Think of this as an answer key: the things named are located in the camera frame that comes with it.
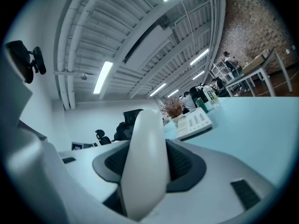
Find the black camera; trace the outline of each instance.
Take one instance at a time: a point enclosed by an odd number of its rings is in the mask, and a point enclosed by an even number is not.
[[[33,80],[33,67],[35,72],[39,72],[41,75],[47,72],[43,62],[42,51],[39,47],[35,47],[33,52],[28,51],[22,41],[8,42],[5,46],[17,68],[24,76],[26,83],[30,84]],[[30,54],[34,57],[34,60],[31,62]]]

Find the box on table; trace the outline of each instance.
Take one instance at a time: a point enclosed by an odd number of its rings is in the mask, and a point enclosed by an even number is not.
[[[242,73],[246,74],[251,70],[253,70],[255,67],[257,67],[258,65],[262,64],[266,60],[268,55],[269,55],[269,51],[264,50],[261,54],[255,57],[255,59],[252,62],[250,62],[248,65],[246,65],[243,68]]]

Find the dried plant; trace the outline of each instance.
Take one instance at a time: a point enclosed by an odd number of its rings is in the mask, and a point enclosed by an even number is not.
[[[161,112],[175,118],[183,113],[183,104],[179,98],[169,98],[161,105]]]

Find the flower pot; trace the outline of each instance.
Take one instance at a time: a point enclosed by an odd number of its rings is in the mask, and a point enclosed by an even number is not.
[[[180,114],[179,116],[172,118],[172,121],[174,122],[175,127],[178,127],[178,120],[181,118],[183,114]]]

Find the wooden floor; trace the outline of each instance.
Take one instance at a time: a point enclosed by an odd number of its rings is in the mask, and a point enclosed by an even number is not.
[[[291,79],[293,92],[292,93],[289,92],[288,85],[287,85],[287,83],[285,83],[285,77],[284,77],[283,73],[275,74],[273,76],[270,75],[270,80],[271,80],[273,88],[275,86],[278,86],[281,83],[284,83],[284,84],[280,85],[279,87],[274,88],[274,92],[275,92],[276,96],[299,97],[299,66],[296,66],[295,68],[287,70],[287,72],[288,72],[290,79],[295,75]],[[256,86],[253,89],[256,93],[256,96],[258,96],[258,97],[259,96],[270,96],[269,90],[264,81],[255,80],[254,83]],[[250,91],[246,92],[246,93],[241,92],[239,97],[252,97],[252,93]]]

